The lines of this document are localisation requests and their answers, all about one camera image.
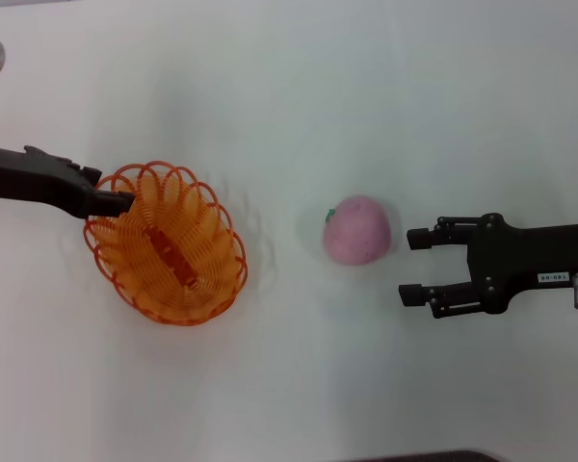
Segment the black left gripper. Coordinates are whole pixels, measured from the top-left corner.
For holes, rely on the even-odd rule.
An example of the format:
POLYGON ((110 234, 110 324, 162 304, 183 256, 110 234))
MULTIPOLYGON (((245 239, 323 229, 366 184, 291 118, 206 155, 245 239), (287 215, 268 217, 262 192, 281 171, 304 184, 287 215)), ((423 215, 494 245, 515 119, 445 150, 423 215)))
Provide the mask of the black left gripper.
POLYGON ((0 148, 0 198, 54 206, 76 217, 117 218, 135 195, 95 188, 101 171, 34 146, 22 152, 0 148))

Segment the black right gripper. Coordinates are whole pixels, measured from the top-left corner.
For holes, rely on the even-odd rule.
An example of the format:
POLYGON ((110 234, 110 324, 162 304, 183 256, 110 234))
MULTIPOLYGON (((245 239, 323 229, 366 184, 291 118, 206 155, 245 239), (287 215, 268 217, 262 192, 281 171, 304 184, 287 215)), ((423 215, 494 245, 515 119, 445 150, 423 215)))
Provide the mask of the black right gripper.
POLYGON ((516 295, 569 288, 578 309, 578 224, 517 228, 500 214, 439 217, 433 229, 407 231, 411 250, 467 245, 471 282, 399 286, 406 307, 429 305, 435 319, 505 312, 516 295))

